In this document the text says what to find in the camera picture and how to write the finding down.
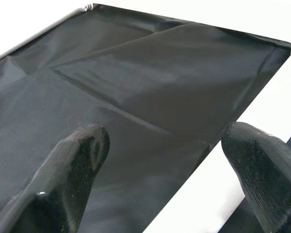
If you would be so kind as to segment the black cloth table cover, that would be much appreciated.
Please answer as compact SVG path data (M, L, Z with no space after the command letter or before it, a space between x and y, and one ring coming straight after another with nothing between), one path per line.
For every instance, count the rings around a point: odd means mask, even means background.
M291 43L99 5L0 60L0 216L77 128L111 139L80 233L142 233Z

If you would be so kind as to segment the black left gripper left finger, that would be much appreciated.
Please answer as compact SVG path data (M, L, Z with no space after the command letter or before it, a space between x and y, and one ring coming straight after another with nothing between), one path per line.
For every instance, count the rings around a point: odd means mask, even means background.
M77 233L109 148L109 133L99 125L85 125L59 141L0 213L0 233Z

